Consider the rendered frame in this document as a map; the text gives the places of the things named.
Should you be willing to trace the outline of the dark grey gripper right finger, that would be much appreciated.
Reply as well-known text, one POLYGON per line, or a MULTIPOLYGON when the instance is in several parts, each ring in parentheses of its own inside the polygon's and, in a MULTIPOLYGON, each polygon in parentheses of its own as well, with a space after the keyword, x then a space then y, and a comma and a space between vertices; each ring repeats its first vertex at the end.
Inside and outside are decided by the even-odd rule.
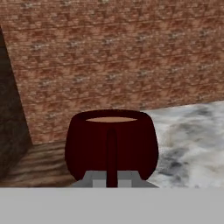
POLYGON ((118 186, 119 187, 149 187, 149 188, 157 188, 156 185, 141 179, 138 171, 118 171, 118 186))

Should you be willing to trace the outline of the dark red cup of tea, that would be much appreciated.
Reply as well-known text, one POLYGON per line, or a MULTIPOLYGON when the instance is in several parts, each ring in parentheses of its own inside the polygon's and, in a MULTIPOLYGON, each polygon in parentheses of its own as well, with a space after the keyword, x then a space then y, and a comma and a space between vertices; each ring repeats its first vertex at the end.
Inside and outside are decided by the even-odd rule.
POLYGON ((74 115, 70 122, 65 161, 76 182, 86 171, 105 171, 107 187, 118 186, 118 171, 138 171, 148 181, 158 155, 154 124, 144 112, 92 110, 74 115))

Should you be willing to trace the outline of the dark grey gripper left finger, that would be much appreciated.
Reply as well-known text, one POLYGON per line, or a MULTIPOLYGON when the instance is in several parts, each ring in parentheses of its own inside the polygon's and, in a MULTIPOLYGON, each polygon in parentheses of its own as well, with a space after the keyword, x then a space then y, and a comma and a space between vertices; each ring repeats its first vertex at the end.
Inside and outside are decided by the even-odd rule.
POLYGON ((86 171, 83 179, 71 184, 71 187, 105 187, 106 172, 105 171, 86 171))

